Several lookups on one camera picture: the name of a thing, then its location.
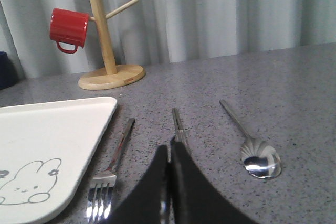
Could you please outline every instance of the gray countertop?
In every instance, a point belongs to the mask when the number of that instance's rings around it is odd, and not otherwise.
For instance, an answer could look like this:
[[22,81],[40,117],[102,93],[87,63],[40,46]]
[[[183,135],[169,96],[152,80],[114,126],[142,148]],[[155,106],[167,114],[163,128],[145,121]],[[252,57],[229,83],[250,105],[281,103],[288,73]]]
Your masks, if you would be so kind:
[[[131,85],[80,89],[82,74],[24,80],[0,91],[0,106],[109,96],[118,108],[69,206],[53,224],[86,223],[89,180],[109,163],[126,120],[135,117],[116,192],[118,202],[144,174],[180,111],[191,156],[234,206],[258,223],[335,223],[336,44],[146,66]],[[225,99],[251,133],[280,154],[278,178],[248,175],[243,135],[219,105]]]

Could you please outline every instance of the mug handle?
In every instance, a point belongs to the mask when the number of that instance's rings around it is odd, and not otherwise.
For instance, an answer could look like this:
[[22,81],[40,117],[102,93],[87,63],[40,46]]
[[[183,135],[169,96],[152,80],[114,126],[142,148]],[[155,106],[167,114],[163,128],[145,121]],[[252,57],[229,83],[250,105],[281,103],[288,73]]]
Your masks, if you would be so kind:
[[63,47],[61,47],[61,45],[59,44],[58,41],[56,42],[56,45],[57,45],[59,50],[61,50],[62,52],[65,52],[67,54],[73,54],[73,53],[77,52],[77,49],[78,49],[78,46],[75,46],[74,50],[64,49]]

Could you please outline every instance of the wooden base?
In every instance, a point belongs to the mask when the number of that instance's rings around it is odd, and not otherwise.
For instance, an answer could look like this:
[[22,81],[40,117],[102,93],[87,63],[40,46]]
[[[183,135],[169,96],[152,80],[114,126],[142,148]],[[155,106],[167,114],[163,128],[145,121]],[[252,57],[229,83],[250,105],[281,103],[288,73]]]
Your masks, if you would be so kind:
[[105,68],[84,74],[78,81],[82,89],[103,90],[113,89],[139,81],[146,75],[139,65],[117,65],[118,72],[106,74]]

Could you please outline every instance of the red mug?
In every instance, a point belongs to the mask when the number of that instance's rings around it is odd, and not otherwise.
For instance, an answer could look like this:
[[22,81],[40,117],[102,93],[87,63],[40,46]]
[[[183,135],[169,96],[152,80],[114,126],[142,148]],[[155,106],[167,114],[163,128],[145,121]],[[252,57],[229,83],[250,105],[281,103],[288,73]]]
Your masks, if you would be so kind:
[[[71,10],[54,8],[50,20],[50,39],[56,41],[59,50],[73,54],[78,47],[84,47],[86,31],[88,29],[89,14]],[[73,50],[64,49],[61,45],[74,45]]]

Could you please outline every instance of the fork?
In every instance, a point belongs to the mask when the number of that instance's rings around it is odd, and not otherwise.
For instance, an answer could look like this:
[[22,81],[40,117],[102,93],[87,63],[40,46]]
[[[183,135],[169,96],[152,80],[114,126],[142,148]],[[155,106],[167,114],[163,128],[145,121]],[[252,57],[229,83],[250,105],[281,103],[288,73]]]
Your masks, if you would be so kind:
[[117,170],[125,143],[129,139],[135,119],[130,118],[122,132],[110,165],[105,171],[94,176],[90,182],[86,218],[88,223],[99,223],[107,219],[111,212],[112,191],[117,181]]

